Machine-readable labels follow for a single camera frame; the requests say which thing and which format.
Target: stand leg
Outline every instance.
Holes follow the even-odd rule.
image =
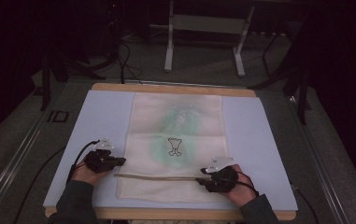
[[[169,26],[168,26],[168,46],[166,48],[165,72],[172,71],[172,60],[174,56],[174,0],[169,1]]]
[[[300,85],[299,105],[297,108],[297,115],[302,121],[302,124],[306,125],[305,110],[306,110],[306,91],[308,89],[308,71],[304,71],[303,80]]]
[[[242,58],[241,58],[241,50],[242,46],[244,45],[245,38],[247,37],[251,17],[254,12],[254,7],[250,7],[249,14],[247,18],[245,19],[244,25],[242,27],[242,32],[241,32],[241,38],[239,39],[239,43],[236,47],[233,48],[233,54],[235,58],[235,66],[236,66],[236,72],[239,77],[244,77],[245,76],[245,71],[244,71],[244,65],[242,63]]]
[[[41,69],[42,69],[41,91],[42,91],[42,95],[43,95],[43,102],[42,102],[40,110],[44,111],[50,102],[50,67],[49,67],[49,57],[47,54],[43,58],[43,62],[41,63]]]

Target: person's left hand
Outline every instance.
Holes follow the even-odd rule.
[[[77,180],[77,181],[83,181],[87,182],[93,186],[98,184],[98,182],[105,176],[111,173],[111,171],[107,172],[102,172],[102,173],[95,173],[92,170],[90,170],[82,161],[76,166],[76,170],[72,175],[71,180]]]

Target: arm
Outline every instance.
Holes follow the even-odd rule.
[[[50,216],[49,223],[98,223],[93,211],[93,187],[108,173],[94,173],[81,162],[66,184],[56,204],[57,213]]]
[[[253,186],[249,177],[242,173],[239,165],[233,165],[233,168],[238,172],[238,181]],[[278,223],[265,195],[256,197],[254,190],[240,184],[235,185],[230,192],[222,193],[222,195],[239,208],[246,223]]]

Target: black cable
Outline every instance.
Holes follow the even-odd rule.
[[[294,190],[297,191],[297,193],[303,198],[303,200],[306,202],[306,205],[308,205],[309,207],[309,210],[311,210],[311,213],[312,213],[312,216],[314,216],[315,218],[315,223],[319,224],[320,222],[318,221],[318,216],[317,214],[315,213],[315,210],[314,208],[311,206],[311,204],[309,203],[309,201],[306,199],[306,197],[304,196],[304,194],[302,193],[302,191],[297,188],[292,182],[291,180],[289,180],[289,182],[291,183],[291,186],[294,188]]]
[[[37,174],[35,175],[35,178],[32,180],[32,183],[29,186],[29,189],[26,191],[25,196],[23,197],[22,201],[21,201],[21,205],[20,208],[18,209],[17,215],[15,216],[14,219],[14,224],[17,223],[18,219],[20,218],[21,215],[21,211],[23,209],[23,206],[25,205],[26,199],[29,196],[30,191],[32,190],[33,185],[35,184],[38,176],[40,175],[40,173],[43,171],[44,167],[50,162],[50,160],[52,160],[56,155],[58,155],[58,153],[62,152],[66,147],[63,147],[61,149],[59,149],[58,151],[56,151],[54,154],[52,154],[52,156],[50,156],[44,163],[43,165],[40,167],[40,169],[37,171]]]
[[[125,80],[124,80],[124,68],[128,62],[128,59],[129,59],[129,56],[131,54],[131,50],[129,49],[128,45],[124,44],[121,42],[122,45],[124,45],[127,50],[128,50],[128,54],[125,58],[125,60],[122,60],[122,58],[120,59],[121,56],[118,56],[117,59],[119,60],[120,62],[120,67],[121,67],[121,73],[120,73],[120,80],[121,80],[121,84],[125,84]]]
[[[95,145],[96,143],[100,142],[100,140],[97,141],[91,141],[90,143],[88,143],[87,145],[84,146],[84,148],[79,152],[78,156],[76,157],[75,162],[72,164],[72,166],[70,167],[70,171],[69,171],[69,175],[67,176],[66,179],[66,184],[67,182],[69,182],[69,180],[72,178],[73,173],[76,170],[76,165],[78,164],[78,159],[81,157],[81,154],[84,152],[85,149],[87,149],[88,146],[90,145]]]

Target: cable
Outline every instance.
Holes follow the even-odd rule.
[[[311,210],[311,213],[312,213],[312,216],[314,216],[315,218],[315,223],[319,224],[320,222],[318,221],[318,216],[317,214],[315,213],[315,210],[314,208],[311,206],[311,204],[309,203],[309,201],[306,199],[306,197],[304,196],[304,194],[302,193],[302,191],[297,188],[292,182],[291,180],[289,180],[289,183],[291,184],[292,188],[294,190],[297,191],[297,193],[304,199],[304,201],[306,202],[306,205],[308,205],[309,209]]]
[[[29,196],[30,191],[32,190],[33,185],[35,184],[38,176],[40,175],[40,173],[43,171],[44,167],[50,162],[50,160],[52,160],[56,155],[58,155],[60,152],[62,152],[66,147],[63,147],[61,149],[59,149],[58,151],[56,151],[54,154],[52,154],[52,156],[50,156],[44,163],[43,165],[40,167],[40,169],[37,171],[37,174],[35,175],[35,178],[32,180],[32,183],[29,186],[29,189],[26,191],[25,196],[23,197],[22,201],[21,201],[21,205],[20,208],[18,209],[17,215],[15,216],[14,219],[14,224],[17,223],[18,219],[20,218],[21,215],[21,211],[23,209],[23,206],[25,205],[26,199]]]
[[[70,171],[69,171],[69,175],[67,176],[66,179],[66,184],[67,182],[69,182],[69,180],[72,178],[72,175],[74,173],[74,171],[76,170],[76,165],[78,164],[78,159],[81,157],[82,153],[84,152],[85,149],[87,149],[88,146],[90,145],[95,145],[96,143],[100,142],[100,140],[97,141],[91,141],[90,143],[88,143],[87,145],[84,146],[84,148],[79,152],[78,156],[76,157],[75,162],[72,164],[72,166],[70,167]]]

